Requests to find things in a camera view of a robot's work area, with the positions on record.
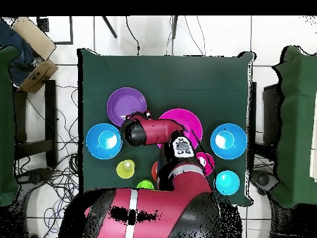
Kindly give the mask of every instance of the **white tile floor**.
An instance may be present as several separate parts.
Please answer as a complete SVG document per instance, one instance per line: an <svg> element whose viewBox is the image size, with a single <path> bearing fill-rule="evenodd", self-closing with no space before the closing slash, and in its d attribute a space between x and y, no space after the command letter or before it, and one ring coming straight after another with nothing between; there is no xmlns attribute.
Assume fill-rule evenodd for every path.
<svg viewBox="0 0 317 238"><path fill-rule="evenodd" d="M187 16L191 34L200 49L204 50L204 42L196 16ZM101 55L136 55L136 42L126 26L125 17L108 17L118 38L113 38L102 17L72 17L73 45L58 45L50 59L59 66L52 79L57 85L57 107L66 116L66 127L69 128L78 117L77 107L71 101L71 94L77 87L77 48L88 48ZM162 56L167 52L167 40L171 32L170 16L131 16L128 22L134 36L139 40L140 55ZM263 131L263 102L262 91L265 86L275 84L277 75L271 66L279 63L283 47L300 45L306 52L317 51L317 18L303 16L199 16L206 42L207 56L237 56L242 51L256 53L254 62L253 81L258 83L256 129ZM171 43L168 54L172 53ZM200 55L188 32L184 16L179 16L174 55ZM37 94L28 97L42 114L45 88ZM77 103L77 91L73 93ZM63 141L69 141L69 135L64 129L64 118L58 113L59 148ZM27 105L27 134L29 141L44 139L44 121L34 109ZM78 135L78 125L72 127L71 133ZM262 141L261 133L256 134L256 140ZM68 144L69 153L77 151L75 144ZM67 154L66 150L59 151L59 158ZM32 156L28 168L45 167L45 155ZM260 196L250 185L250 197L254 200L252 206L238 207L243 219L243 238L268 238L271 226L271 209L267 197ZM43 186L31 195L27 217L31 233L43 237L47 232L45 226L50 212L44 215L47 208L56 206L59 200L56 192L49 186ZM61 219L57 220L56 229ZM56 238L57 233L49 233L47 238Z"/></svg>

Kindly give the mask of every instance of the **green cup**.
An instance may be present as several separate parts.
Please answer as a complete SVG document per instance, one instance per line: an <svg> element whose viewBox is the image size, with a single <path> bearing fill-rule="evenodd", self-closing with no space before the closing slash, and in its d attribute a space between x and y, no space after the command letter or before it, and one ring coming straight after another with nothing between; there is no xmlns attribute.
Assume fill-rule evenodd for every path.
<svg viewBox="0 0 317 238"><path fill-rule="evenodd" d="M137 187L138 188L143 188L143 189L154 189L153 183L150 180L143 180L140 182Z"/></svg>

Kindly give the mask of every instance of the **purple plate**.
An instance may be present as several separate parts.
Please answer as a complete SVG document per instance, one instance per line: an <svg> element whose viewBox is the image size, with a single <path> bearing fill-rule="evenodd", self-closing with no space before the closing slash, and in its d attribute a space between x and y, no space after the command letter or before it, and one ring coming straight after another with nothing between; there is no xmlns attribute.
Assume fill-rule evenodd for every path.
<svg viewBox="0 0 317 238"><path fill-rule="evenodd" d="M122 87L112 93L108 99L106 110L109 119L121 127L126 119L126 115L133 112L145 112L146 101L144 96L132 87Z"/></svg>

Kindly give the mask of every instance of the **green cloth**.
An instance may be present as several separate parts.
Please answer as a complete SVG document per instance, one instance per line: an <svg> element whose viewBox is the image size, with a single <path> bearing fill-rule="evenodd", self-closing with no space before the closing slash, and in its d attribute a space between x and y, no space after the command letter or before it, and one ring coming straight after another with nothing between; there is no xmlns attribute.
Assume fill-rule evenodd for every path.
<svg viewBox="0 0 317 238"><path fill-rule="evenodd" d="M310 154L317 92L317 56L289 46L276 66L285 99L280 109L282 129L277 146L277 176L272 197L284 208L298 203L317 205L317 183L310 177Z"/></svg>
<svg viewBox="0 0 317 238"><path fill-rule="evenodd" d="M240 178L240 188L230 196L230 201L244 206L251 204L245 196L246 154L235 160L223 160L212 152L210 137L223 123L234 123L246 130L248 65L253 59L252 52L240 58L99 56L83 49L82 59L84 141L94 125L112 124L106 112L110 95L121 87L133 87L144 95L154 119L173 108L193 112L202 123L202 146L214 158L217 173L232 170ZM158 156L157 145L138 148L123 145L114 158L102 161L91 156L84 143L84 191L95 187L136 188L144 179L156 185L151 168ZM131 178L122 179L116 174L116 166L126 159L133 160L136 169Z"/></svg>
<svg viewBox="0 0 317 238"><path fill-rule="evenodd" d="M0 50L0 206L10 205L17 192L13 174L15 121L13 86L9 63L20 51L14 46Z"/></svg>

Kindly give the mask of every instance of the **cardboard box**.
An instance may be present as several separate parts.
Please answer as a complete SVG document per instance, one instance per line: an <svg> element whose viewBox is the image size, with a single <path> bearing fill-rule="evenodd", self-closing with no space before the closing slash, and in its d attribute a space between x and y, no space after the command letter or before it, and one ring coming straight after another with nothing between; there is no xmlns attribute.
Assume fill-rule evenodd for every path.
<svg viewBox="0 0 317 238"><path fill-rule="evenodd" d="M48 58L56 45L27 17L18 17L12 29L16 31L37 52L44 62L40 63L20 85L22 91L37 93L45 81L58 70Z"/></svg>

